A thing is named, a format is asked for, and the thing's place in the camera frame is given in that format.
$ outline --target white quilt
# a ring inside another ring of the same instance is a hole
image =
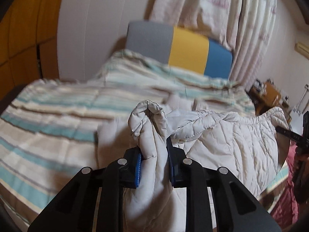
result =
[[[186,189],[173,189],[168,177],[166,138],[183,148],[187,157],[203,167],[227,167],[257,197],[274,179],[282,164],[280,153],[288,151],[289,141],[276,140],[275,127],[288,128],[283,111],[275,107],[255,118],[236,112],[212,110],[172,110],[168,105],[143,101],[133,110],[129,121],[132,140],[122,135],[115,149],[138,145],[143,157],[141,180],[137,189],[124,193],[127,231],[185,231]],[[113,125],[113,135],[125,123]],[[99,129],[99,146],[104,142]],[[215,216],[212,199],[213,227]]]

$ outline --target bed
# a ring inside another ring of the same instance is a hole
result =
[[[98,127],[108,125],[114,119],[127,120],[132,109],[142,100],[168,104],[171,97],[178,95],[190,102],[192,110],[204,108],[254,116],[254,105],[245,90],[238,83],[220,77],[220,74],[226,76],[226,70],[231,67],[231,55],[223,48],[224,54],[218,62],[214,60],[218,53],[211,57],[211,49],[218,52],[218,46],[211,47],[206,43],[208,40],[199,39],[191,43],[200,44],[202,41],[200,46],[208,47],[207,54],[200,55],[197,60],[197,55],[189,53],[186,57],[195,60],[181,62],[174,59],[175,53],[184,51],[179,41],[188,39],[188,32],[178,32],[176,36],[172,27],[172,33],[164,34],[164,37],[169,37],[167,43],[170,45],[164,45],[166,39],[158,34],[158,29],[153,31],[155,26],[146,24],[130,24],[127,49],[114,53],[93,79],[86,83],[37,80],[15,98],[11,97],[12,102],[4,107],[0,119],[1,203],[22,231],[27,230],[41,210],[82,167],[98,169],[122,156],[117,151],[117,146],[123,145],[121,141],[111,143],[108,148],[98,146]],[[143,32],[148,36],[141,39]],[[143,41],[157,44],[147,48],[145,42],[141,44]],[[159,55],[156,48],[166,53]],[[159,57],[165,57],[160,60],[163,64],[153,59]],[[185,65],[173,67],[174,62]],[[197,63],[198,70],[194,70],[196,66],[188,67],[190,62]],[[215,71],[218,63],[223,65]],[[121,140],[125,134],[115,135]],[[112,155],[102,157],[103,149],[112,149]],[[284,168],[271,188],[284,182]]]

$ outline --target pink fabric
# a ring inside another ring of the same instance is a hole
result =
[[[287,226],[294,224],[298,220],[298,203],[295,200],[293,193],[294,183],[292,182],[293,162],[295,155],[296,145],[291,145],[289,154],[286,159],[289,167],[289,176],[287,186],[280,197],[278,203],[270,213],[276,220],[279,226],[284,229]]]

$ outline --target curtain fold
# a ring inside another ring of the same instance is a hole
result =
[[[252,86],[267,50],[277,0],[156,0],[150,19],[217,40],[233,53],[230,80]]]

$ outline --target person's hand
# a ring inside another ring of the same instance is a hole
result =
[[[306,161],[306,167],[309,166],[309,154],[303,154],[303,155],[297,155],[295,153],[294,156],[294,164],[293,164],[293,172],[295,172],[297,169],[299,169],[299,162],[300,161]]]

